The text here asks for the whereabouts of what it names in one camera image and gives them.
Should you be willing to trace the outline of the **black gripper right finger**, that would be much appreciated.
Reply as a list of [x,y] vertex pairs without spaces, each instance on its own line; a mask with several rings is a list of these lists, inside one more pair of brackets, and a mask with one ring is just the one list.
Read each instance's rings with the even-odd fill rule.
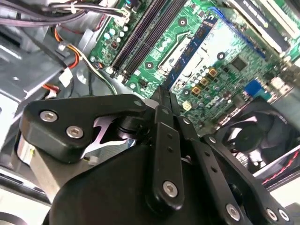
[[198,137],[191,121],[177,116],[186,198],[172,225],[291,225],[291,216],[211,135]]

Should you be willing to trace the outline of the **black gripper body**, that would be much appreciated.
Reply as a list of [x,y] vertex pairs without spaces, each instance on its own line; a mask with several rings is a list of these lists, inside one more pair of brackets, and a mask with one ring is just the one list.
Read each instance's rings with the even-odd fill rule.
[[57,193],[46,225],[220,225],[193,165],[182,162],[185,201],[173,213],[147,204],[150,150],[134,147],[69,180]]

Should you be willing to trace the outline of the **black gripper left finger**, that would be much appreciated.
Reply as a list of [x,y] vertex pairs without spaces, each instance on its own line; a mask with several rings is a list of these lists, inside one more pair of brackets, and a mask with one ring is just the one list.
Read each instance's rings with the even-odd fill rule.
[[121,94],[35,101],[23,112],[17,152],[33,148],[29,165],[34,172],[37,165],[50,169],[36,159],[47,155],[54,164],[52,176],[39,181],[59,180],[59,192],[72,178],[114,156],[147,147],[147,204],[153,211],[179,211],[185,194],[178,115],[176,96],[163,87],[147,100]]

